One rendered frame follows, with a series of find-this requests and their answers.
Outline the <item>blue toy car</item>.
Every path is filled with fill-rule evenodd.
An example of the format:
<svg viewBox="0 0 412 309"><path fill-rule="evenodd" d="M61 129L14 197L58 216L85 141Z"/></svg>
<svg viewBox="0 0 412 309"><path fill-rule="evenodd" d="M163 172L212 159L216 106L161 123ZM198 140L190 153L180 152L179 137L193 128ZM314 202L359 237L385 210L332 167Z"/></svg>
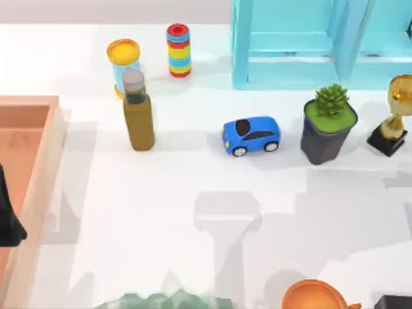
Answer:
<svg viewBox="0 0 412 309"><path fill-rule="evenodd" d="M262 150L268 153L277 151L281 131L272 117L248 117L224 124L221 138L225 152L240 157L251 151Z"/></svg>

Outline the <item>olive green bottle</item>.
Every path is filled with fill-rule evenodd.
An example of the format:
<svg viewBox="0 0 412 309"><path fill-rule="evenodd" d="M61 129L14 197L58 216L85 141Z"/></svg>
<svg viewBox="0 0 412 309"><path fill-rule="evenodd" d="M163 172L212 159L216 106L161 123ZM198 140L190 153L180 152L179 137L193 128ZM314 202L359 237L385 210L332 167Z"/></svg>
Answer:
<svg viewBox="0 0 412 309"><path fill-rule="evenodd" d="M155 144L151 98L145 90L144 74L128 69L122 75L123 110L129 141L135 151L148 151Z"/></svg>

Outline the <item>stack of coloured rings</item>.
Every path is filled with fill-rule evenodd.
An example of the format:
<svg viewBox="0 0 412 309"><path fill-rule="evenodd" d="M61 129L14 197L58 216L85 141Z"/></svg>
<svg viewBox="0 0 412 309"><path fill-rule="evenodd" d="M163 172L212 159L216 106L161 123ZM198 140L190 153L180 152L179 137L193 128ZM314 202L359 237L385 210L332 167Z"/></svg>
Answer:
<svg viewBox="0 0 412 309"><path fill-rule="evenodd" d="M177 78L184 78L191 72L191 46L189 28L174 23L167 28L167 52L169 72Z"/></svg>

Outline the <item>light blue rack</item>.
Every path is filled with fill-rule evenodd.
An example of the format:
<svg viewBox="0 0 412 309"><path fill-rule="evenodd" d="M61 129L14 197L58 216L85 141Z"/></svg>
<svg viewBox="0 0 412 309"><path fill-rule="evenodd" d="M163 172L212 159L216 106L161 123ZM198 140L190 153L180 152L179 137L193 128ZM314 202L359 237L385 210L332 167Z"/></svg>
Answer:
<svg viewBox="0 0 412 309"><path fill-rule="evenodd" d="M412 0L232 0L237 89L385 90L412 74Z"/></svg>

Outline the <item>grey pot with green plant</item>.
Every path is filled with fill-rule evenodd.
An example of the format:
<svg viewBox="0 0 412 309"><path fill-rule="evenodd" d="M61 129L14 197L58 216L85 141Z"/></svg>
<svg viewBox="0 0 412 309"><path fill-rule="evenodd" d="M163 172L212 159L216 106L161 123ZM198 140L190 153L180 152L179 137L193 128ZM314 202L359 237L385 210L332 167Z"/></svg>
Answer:
<svg viewBox="0 0 412 309"><path fill-rule="evenodd" d="M303 108L300 147L311 164L336 159L346 137L358 122L348 90L339 84L319 88Z"/></svg>

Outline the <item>light blue can yellow lid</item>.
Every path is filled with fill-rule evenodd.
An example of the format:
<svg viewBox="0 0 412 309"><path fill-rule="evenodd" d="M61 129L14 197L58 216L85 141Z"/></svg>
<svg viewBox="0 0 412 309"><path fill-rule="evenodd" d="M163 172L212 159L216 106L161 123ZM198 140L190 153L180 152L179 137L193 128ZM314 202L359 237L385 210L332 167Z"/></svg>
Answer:
<svg viewBox="0 0 412 309"><path fill-rule="evenodd" d="M124 86L122 75L128 69L140 69L140 47L132 39L117 39L108 45L106 53L113 67L115 92L119 98L123 98Z"/></svg>

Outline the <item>green leafy plant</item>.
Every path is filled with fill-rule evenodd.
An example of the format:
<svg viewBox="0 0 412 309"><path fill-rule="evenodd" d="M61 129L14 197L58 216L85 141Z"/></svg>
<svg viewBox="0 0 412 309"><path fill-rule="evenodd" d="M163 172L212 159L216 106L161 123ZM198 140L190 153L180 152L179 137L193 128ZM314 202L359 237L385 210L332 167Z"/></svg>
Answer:
<svg viewBox="0 0 412 309"><path fill-rule="evenodd" d="M230 299L198 296L184 289L171 295L151 294L146 298L127 293L118 299L106 301L94 309L236 309Z"/></svg>

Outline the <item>shallow salmon-coloured box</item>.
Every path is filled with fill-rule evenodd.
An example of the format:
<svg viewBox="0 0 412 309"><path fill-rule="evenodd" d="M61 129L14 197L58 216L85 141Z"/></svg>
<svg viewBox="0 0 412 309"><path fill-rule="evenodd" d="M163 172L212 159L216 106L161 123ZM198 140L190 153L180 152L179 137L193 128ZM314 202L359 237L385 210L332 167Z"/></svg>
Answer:
<svg viewBox="0 0 412 309"><path fill-rule="evenodd" d="M57 96L0 95L0 164L28 233L18 247L0 248L0 309L26 309L65 136Z"/></svg>

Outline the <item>orange cup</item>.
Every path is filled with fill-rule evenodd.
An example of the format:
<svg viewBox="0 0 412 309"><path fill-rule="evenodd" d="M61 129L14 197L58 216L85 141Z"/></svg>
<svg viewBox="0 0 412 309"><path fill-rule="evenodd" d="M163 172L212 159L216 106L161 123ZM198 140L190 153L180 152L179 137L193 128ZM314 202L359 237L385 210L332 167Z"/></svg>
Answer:
<svg viewBox="0 0 412 309"><path fill-rule="evenodd" d="M348 304L333 286L317 279L294 283L285 292L281 309L361 309L360 303Z"/></svg>

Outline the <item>gold trophy black base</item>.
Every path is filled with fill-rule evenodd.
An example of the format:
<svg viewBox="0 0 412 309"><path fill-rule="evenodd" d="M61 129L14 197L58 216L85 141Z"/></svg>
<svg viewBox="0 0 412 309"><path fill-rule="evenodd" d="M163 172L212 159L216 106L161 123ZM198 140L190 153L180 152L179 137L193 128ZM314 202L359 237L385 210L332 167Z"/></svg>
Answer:
<svg viewBox="0 0 412 309"><path fill-rule="evenodd" d="M388 88L391 115L375 128L367 143L387 157L403 145L407 130L402 117L412 116L412 75L394 77Z"/></svg>

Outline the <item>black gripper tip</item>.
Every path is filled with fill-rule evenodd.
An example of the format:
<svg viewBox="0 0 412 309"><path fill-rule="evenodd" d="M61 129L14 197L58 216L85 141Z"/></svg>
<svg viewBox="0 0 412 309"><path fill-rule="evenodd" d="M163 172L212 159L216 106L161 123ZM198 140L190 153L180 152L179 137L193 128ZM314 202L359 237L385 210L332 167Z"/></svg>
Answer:
<svg viewBox="0 0 412 309"><path fill-rule="evenodd" d="M18 247L26 238L27 231L14 212L0 164L0 247Z"/></svg>

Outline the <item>black block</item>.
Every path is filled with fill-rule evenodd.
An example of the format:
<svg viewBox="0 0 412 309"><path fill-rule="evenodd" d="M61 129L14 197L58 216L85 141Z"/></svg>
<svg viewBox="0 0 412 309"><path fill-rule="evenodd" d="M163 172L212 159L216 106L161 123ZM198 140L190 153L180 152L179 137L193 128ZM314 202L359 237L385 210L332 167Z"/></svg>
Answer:
<svg viewBox="0 0 412 309"><path fill-rule="evenodd" d="M412 309L412 296L383 295L376 302L374 309Z"/></svg>

